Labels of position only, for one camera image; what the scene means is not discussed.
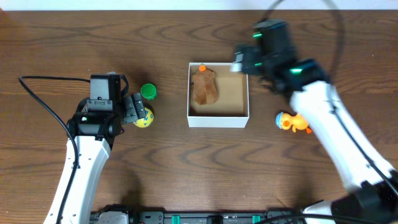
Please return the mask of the orange rubber duck toy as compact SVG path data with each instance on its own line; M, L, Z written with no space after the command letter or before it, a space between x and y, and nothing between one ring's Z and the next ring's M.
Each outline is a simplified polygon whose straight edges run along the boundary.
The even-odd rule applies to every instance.
M295 116L292 116L281 111L275 117L275 124L279 129L292 129L294 133L296 133L297 130L304 130L307 132L307 134L312 133L312 129L310 128L308 122L301 114L298 113Z

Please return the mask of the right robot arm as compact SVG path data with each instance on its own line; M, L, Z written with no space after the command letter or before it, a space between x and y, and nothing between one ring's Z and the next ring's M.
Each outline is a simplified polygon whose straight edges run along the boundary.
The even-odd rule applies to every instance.
M234 72L258 75L308 123L333 161L347 195L309 205L281 220L303 223L397 221L397 171L373 147L344 106L328 74L314 59L299 60L286 22L254 25L255 46L236 47Z

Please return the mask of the green ridged toy ball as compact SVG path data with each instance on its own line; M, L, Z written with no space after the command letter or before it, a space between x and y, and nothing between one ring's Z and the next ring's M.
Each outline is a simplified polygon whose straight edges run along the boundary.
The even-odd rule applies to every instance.
M154 100L157 96L156 86L152 83L146 83L141 87L141 95L147 100Z

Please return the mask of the yellow ball with blue letters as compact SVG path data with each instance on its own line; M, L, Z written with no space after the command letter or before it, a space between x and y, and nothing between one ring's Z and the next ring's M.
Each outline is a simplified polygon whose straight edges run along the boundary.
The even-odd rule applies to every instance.
M153 112L145 107L145 112L146 112L146 116L144 118L138 119L137 121L134 121L133 124L136 125L139 128L146 128L149 127L153 120L154 120L154 114Z

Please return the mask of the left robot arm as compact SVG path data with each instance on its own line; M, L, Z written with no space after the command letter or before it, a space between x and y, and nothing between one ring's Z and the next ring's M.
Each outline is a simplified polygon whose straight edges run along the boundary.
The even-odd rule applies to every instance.
M146 116L140 93L121 101L85 98L67 123L70 137L46 223L89 223L101 172L125 124Z

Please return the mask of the brown plush toy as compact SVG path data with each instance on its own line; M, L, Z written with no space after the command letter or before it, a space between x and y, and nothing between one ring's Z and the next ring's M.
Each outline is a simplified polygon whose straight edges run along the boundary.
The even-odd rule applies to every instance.
M216 73L201 64L193 74L192 98L199 105L212 105L218 100Z

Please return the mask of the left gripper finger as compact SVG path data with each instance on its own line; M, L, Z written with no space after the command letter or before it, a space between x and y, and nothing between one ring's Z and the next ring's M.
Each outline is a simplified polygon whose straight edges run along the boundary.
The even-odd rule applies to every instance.
M132 96L132 102L134 109L136 111L137 119L142 119L146 117L146 110L140 93L134 93Z
M131 96L126 96L124 98L124 105L126 108L125 116L124 116L124 124L133 123L138 120L136 108L134 106L134 102Z

